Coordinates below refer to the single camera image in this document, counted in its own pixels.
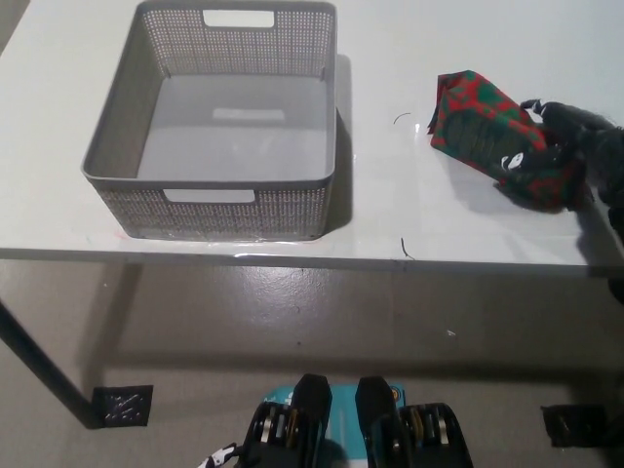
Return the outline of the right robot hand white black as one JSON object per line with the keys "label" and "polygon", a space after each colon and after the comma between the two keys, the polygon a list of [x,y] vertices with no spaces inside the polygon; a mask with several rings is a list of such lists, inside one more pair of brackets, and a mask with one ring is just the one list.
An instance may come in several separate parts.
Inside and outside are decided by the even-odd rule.
{"label": "right robot hand white black", "polygon": [[561,169],[578,152],[592,145],[599,134],[614,129],[600,114],[557,101],[533,98],[523,101],[520,108],[542,119],[537,129],[544,136],[546,147],[516,150],[501,157],[492,165],[497,176],[528,176]]}

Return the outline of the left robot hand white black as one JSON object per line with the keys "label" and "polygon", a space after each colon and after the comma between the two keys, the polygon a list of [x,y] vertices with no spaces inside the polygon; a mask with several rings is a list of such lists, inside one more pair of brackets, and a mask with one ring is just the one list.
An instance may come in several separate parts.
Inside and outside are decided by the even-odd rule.
{"label": "left robot hand white black", "polygon": [[226,464],[232,457],[239,455],[239,449],[236,443],[232,443],[226,447],[216,450],[209,455],[198,468],[219,468]]}

